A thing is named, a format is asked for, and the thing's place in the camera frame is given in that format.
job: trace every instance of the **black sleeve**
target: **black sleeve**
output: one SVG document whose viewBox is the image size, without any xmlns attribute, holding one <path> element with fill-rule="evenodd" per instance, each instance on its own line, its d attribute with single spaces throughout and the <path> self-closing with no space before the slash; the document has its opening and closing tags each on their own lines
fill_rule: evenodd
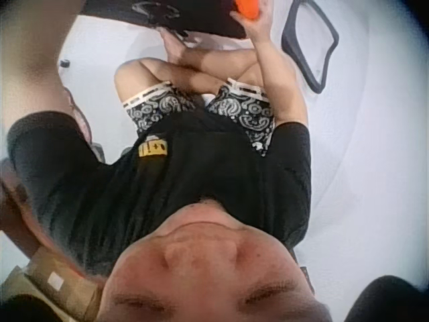
<svg viewBox="0 0 429 322">
<path fill-rule="evenodd" d="M 98 162 L 75 120 L 63 113 L 29 115 L 12 126 L 7 141 L 42 229 L 84 266 L 89 238 L 103 229 L 90 209 L 109 180 L 108 166 Z"/>
<path fill-rule="evenodd" d="M 274 233 L 289 248 L 304 238 L 310 218 L 310 133 L 301 123 L 274 130 L 266 155 Z"/>
</svg>

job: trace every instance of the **hand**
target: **hand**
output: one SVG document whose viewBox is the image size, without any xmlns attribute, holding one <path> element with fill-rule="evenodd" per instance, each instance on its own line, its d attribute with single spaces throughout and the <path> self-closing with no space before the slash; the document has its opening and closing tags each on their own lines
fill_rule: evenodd
<svg viewBox="0 0 429 322">
<path fill-rule="evenodd" d="M 271 27 L 273 25 L 273 0 L 259 0 L 259 17 L 250 20 L 240 13 L 232 11 L 231 17 L 240 23 L 246 31 L 247 37 L 255 43 L 271 41 Z"/>
</svg>

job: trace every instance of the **black and white shorts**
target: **black and white shorts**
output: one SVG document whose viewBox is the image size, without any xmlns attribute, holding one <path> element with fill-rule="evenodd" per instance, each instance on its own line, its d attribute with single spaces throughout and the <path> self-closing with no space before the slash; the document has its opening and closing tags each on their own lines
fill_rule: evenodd
<svg viewBox="0 0 429 322">
<path fill-rule="evenodd" d="M 136 124 L 139 135 L 171 113 L 197 108 L 189 95 L 170 82 L 146 89 L 124 102 L 123 106 Z M 255 150 L 265 155 L 274 131 L 274 117 L 261 87 L 229 79 L 205 109 L 232 119 L 245 130 Z"/>
</svg>

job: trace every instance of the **white label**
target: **white label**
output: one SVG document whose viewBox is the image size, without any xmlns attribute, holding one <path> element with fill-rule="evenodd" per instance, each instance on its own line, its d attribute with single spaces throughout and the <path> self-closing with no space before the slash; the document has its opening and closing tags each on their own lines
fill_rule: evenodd
<svg viewBox="0 0 429 322">
<path fill-rule="evenodd" d="M 57 292 L 60 291 L 64 280 L 55 272 L 52 272 L 48 278 L 48 284 L 52 286 Z"/>
</svg>

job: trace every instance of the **brown box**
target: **brown box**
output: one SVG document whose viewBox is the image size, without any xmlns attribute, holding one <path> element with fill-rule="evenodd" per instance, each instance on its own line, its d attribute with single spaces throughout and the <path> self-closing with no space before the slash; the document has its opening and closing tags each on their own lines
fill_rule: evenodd
<svg viewBox="0 0 429 322">
<path fill-rule="evenodd" d="M 44 301 L 57 314 L 63 322 L 77 322 L 66 312 L 57 307 L 50 299 L 46 297 L 23 273 L 22 269 L 16 266 L 7 280 L 1 285 L 1 299 L 7 301 L 17 295 L 28 294 Z"/>
<path fill-rule="evenodd" d="M 101 300 L 99 287 L 70 269 L 46 248 L 39 248 L 25 274 L 52 302 L 76 320 L 95 320 Z"/>
</svg>

